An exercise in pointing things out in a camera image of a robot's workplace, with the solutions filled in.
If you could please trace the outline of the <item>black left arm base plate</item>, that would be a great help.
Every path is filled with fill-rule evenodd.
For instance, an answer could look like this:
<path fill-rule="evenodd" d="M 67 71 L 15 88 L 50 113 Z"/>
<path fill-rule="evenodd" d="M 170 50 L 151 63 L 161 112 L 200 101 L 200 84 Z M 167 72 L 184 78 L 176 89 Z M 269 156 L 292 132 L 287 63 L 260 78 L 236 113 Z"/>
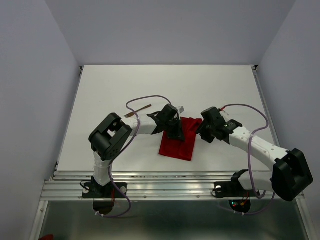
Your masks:
<path fill-rule="evenodd" d="M 120 193 L 110 182 L 106 186 L 100 186 L 91 181 L 81 181 L 83 199 L 124 199 L 127 193 Z"/>

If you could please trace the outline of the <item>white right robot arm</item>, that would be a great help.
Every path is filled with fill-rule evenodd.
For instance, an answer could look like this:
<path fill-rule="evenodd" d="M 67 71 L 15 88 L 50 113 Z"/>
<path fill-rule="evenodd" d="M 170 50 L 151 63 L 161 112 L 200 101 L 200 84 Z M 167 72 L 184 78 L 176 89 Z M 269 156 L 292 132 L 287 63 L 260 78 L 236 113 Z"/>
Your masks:
<path fill-rule="evenodd" d="M 259 191 L 272 192 L 291 202 L 314 181 L 304 153 L 294 148 L 287 150 L 269 143 L 250 132 L 240 122 L 227 120 L 222 109 L 211 107 L 201 115 L 202 123 L 196 130 L 207 143 L 219 140 L 247 153 L 247 160 L 255 158 L 268 172 L 253 172 L 252 165 L 233 174 L 230 181 L 215 184 L 214 197 L 240 197 L 245 193 L 261 198 Z"/>

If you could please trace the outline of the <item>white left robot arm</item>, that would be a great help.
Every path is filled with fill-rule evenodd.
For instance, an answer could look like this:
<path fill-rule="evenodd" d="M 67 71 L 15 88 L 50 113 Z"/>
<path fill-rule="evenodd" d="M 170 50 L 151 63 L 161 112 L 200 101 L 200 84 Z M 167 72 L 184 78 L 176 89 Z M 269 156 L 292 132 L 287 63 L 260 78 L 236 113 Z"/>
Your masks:
<path fill-rule="evenodd" d="M 185 141 L 180 115 L 184 107 L 167 104 L 161 111 L 134 118 L 110 113 L 90 134 L 88 140 L 94 155 L 94 191 L 100 197 L 111 193 L 109 172 L 113 161 L 138 135 L 156 135 L 165 132 L 169 139 Z"/>

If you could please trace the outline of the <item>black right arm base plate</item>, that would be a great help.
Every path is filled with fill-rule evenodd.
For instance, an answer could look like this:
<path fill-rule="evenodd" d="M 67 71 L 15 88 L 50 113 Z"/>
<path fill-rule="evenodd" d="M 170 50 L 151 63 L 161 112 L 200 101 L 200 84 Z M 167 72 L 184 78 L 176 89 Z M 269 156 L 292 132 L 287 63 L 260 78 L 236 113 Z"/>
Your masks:
<path fill-rule="evenodd" d="M 211 195 L 215 198 L 254 197 L 253 190 L 244 189 L 239 182 L 218 181 L 214 183 Z"/>

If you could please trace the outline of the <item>red cloth napkin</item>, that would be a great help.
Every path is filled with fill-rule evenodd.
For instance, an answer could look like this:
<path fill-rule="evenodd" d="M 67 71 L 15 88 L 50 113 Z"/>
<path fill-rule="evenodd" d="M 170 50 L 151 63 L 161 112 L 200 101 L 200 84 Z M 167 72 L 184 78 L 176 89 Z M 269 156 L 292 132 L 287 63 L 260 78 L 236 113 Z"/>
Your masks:
<path fill-rule="evenodd" d="M 202 123 L 202 119 L 182 117 L 181 123 L 185 140 L 170 139 L 167 132 L 164 132 L 158 154 L 190 162 L 195 147 L 196 130 Z"/>

